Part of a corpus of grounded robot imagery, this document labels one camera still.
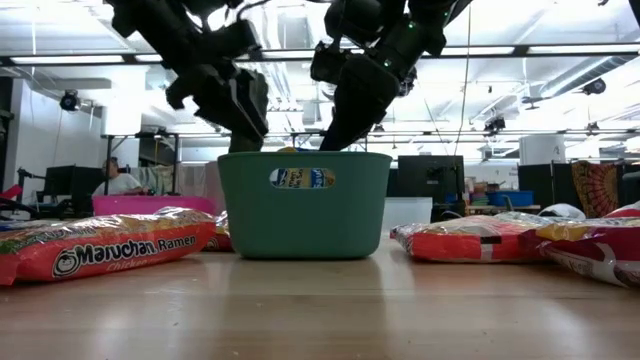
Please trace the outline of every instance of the table surface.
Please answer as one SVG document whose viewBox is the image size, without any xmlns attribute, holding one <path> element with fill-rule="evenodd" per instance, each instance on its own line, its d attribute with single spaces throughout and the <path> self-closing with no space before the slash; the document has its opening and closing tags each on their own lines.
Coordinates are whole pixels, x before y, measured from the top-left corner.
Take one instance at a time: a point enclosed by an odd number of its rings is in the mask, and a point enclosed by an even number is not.
<svg viewBox="0 0 640 360">
<path fill-rule="evenodd" d="M 640 293 L 553 265 L 195 254 L 0 288 L 0 359 L 637 359 Z"/>
</svg>

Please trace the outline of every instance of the computer monitor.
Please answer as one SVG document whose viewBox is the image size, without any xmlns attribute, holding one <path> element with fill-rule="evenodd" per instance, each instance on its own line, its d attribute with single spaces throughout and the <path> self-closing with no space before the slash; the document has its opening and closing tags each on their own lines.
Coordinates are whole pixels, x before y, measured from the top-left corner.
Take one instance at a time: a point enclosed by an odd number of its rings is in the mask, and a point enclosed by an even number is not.
<svg viewBox="0 0 640 360">
<path fill-rule="evenodd" d="M 435 204 L 464 192 L 462 156 L 398 156 L 398 184 L 406 197 L 430 197 Z"/>
<path fill-rule="evenodd" d="M 71 178 L 75 166 L 47 168 L 44 180 L 44 194 L 50 196 L 71 195 Z"/>
<path fill-rule="evenodd" d="M 102 169 L 76 166 L 71 180 L 71 196 L 91 196 L 104 180 Z"/>
<path fill-rule="evenodd" d="M 45 195 L 91 195 L 104 182 L 102 169 L 82 166 L 47 168 L 44 182 Z"/>
</svg>

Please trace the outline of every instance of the blue box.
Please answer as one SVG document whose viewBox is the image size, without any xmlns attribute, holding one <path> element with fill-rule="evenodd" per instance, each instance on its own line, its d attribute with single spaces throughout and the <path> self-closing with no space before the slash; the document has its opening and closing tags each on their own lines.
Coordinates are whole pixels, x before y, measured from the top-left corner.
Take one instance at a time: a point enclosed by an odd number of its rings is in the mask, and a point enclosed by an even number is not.
<svg viewBox="0 0 640 360">
<path fill-rule="evenodd" d="M 511 205 L 515 206 L 531 206 L 533 205 L 533 191 L 496 191 L 487 193 L 489 205 L 507 206 L 504 196 L 511 199 Z"/>
</svg>

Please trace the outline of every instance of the fluorescent light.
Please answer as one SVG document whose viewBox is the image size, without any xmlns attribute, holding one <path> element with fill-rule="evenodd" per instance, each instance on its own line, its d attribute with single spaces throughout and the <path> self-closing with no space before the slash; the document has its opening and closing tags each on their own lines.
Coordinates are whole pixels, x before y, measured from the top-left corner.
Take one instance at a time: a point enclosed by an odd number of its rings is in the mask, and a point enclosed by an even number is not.
<svg viewBox="0 0 640 360">
<path fill-rule="evenodd" d="M 290 50 L 290 51 L 264 50 L 262 52 L 262 56 L 265 59 L 298 59 L 298 58 L 309 59 L 309 58 L 313 58 L 314 53 L 315 52 L 313 50 Z"/>
<path fill-rule="evenodd" d="M 211 161 L 197 161 L 197 160 L 181 161 L 180 165 L 204 165 L 204 164 L 210 163 Z"/>
<path fill-rule="evenodd" d="M 529 54 L 598 54 L 611 52 L 638 52 L 639 44 L 607 44 L 607 45 L 559 45 L 532 46 Z"/>
<path fill-rule="evenodd" d="M 189 138 L 189 139 L 215 139 L 225 137 L 222 133 L 184 133 L 180 134 L 180 138 Z"/>
<path fill-rule="evenodd" d="M 12 57 L 11 61 L 18 65 L 63 65 L 63 64 L 104 64 L 122 63 L 119 55 L 86 55 L 86 56 L 24 56 Z"/>
<path fill-rule="evenodd" d="M 430 131 L 431 132 L 431 136 L 437 136 L 438 132 L 436 132 L 435 130 Z M 478 136 L 478 135 L 487 135 L 489 134 L 488 131 L 474 131 L 474 130 L 462 130 L 462 131 L 456 131 L 456 130 L 440 130 L 440 136 L 458 136 L 458 134 L 460 134 L 460 136 Z"/>
<path fill-rule="evenodd" d="M 508 55 L 515 50 L 513 46 L 481 46 L 481 47 L 454 47 L 442 49 L 442 56 L 467 55 Z"/>
<path fill-rule="evenodd" d="M 161 62 L 162 57 L 158 54 L 136 55 L 136 60 L 139 62 Z"/>
<path fill-rule="evenodd" d="M 501 135 L 527 136 L 527 135 L 556 135 L 559 130 L 502 130 Z"/>
</svg>

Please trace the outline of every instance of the camera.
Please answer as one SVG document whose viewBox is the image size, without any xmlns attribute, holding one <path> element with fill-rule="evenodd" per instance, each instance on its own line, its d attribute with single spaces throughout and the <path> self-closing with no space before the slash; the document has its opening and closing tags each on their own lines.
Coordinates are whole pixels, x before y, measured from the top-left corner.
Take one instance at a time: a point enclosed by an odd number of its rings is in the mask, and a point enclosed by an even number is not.
<svg viewBox="0 0 640 360">
<path fill-rule="evenodd" d="M 66 90 L 64 96 L 60 99 L 60 108 L 64 111 L 80 110 L 80 99 L 78 98 L 78 90 Z"/>
</svg>

